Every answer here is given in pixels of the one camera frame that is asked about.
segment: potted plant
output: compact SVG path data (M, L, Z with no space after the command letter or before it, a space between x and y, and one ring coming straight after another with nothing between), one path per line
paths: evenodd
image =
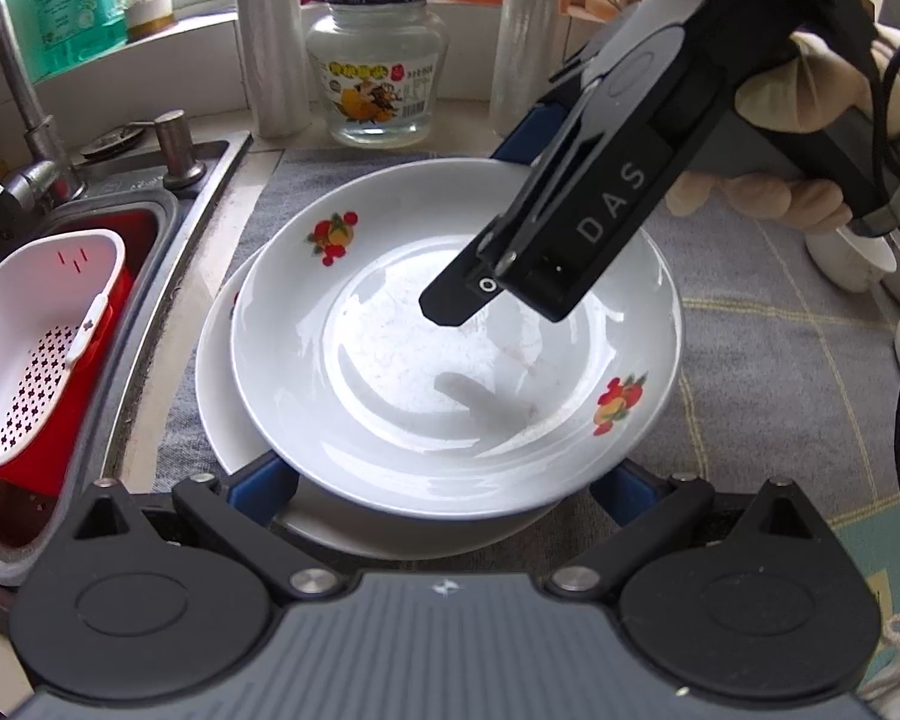
M127 39L140 40L173 24L173 0L130 0L124 16Z

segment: white plate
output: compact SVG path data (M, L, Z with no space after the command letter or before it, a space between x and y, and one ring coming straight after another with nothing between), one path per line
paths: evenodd
M230 315L254 254L223 285L197 345L197 406L207 440L227 473L269 446L247 416L230 368ZM512 536L551 507L474 522L412 520L375 512L321 490L305 477L281 517L294 533L331 549L381 560L429 560L460 555Z
M237 389L266 442L322 488L405 517L502 517L586 487L655 422L683 323L645 234L558 324L508 293L463 327L420 312L527 173L490 159L380 170L297 215L250 269Z

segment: countertop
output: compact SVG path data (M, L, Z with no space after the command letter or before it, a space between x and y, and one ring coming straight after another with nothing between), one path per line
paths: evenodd
M191 127L194 141L200 142L236 130L252 131L253 119L250 111L234 111L192 119ZM148 138L153 139L154 135L149 134ZM490 130L485 103L448 100L437 105L431 136L413 146L413 151L486 156L497 143L500 139ZM143 146L155 145L154 139ZM204 317L221 288L247 219L287 148L337 148L337 144L317 114L306 130L293 137L254 138L197 245L154 348L122 457L121 479L134 493L149 491L154 483L156 449ZM0 711L11 712L30 692L10 642L0 635Z

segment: white colander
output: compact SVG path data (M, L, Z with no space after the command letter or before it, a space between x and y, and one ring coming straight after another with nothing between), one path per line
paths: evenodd
M0 264L0 466L53 413L124 258L116 233L80 230L33 241Z

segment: colander handle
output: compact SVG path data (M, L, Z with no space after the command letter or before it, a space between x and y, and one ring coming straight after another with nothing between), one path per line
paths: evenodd
M80 361L80 358L86 354L87 349L91 346L91 341L93 341L93 338L97 333L98 327L106 321L106 315L109 312L109 309L110 301L107 298L106 293L100 293L93 299L93 302L90 303L90 308L87 310L87 313L84 314L79 328L77 328L77 335L74 336L74 341L67 350L67 356L63 358L63 367L65 370L73 370Z

